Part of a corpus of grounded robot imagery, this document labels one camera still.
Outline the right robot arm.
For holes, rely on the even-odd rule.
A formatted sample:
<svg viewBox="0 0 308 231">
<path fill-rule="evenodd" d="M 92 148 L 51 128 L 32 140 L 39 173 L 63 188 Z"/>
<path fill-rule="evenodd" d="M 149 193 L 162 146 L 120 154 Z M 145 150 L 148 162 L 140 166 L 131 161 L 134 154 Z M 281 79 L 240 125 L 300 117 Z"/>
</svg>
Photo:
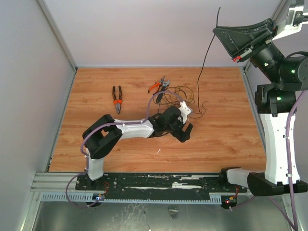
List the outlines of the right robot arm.
<svg viewBox="0 0 308 231">
<path fill-rule="evenodd" d="M 229 192 L 235 185 L 248 188 L 254 196 L 305 193 L 295 162 L 294 134 L 296 92 L 308 88 L 308 54 L 298 51 L 284 56 L 273 43 L 278 26 L 267 19 L 250 26 L 218 26 L 213 33 L 235 62 L 250 60 L 269 80 L 258 85 L 255 104 L 266 146 L 264 172 L 239 167 L 223 168 L 218 185 Z"/>
</svg>

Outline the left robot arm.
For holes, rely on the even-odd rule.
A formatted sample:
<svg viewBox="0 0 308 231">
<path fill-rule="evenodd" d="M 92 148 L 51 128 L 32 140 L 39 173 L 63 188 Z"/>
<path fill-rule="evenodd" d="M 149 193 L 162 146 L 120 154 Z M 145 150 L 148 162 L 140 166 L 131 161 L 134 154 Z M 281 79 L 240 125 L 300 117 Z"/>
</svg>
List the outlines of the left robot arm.
<svg viewBox="0 0 308 231">
<path fill-rule="evenodd" d="M 104 115 L 82 134 L 81 152 L 87 157 L 87 185 L 93 190 L 103 186 L 104 158 L 118 141 L 130 138 L 156 138 L 171 134 L 180 142 L 190 138 L 193 124 L 183 130 L 192 109 L 185 102 L 180 107 L 171 106 L 142 120 L 122 121 Z"/>
</svg>

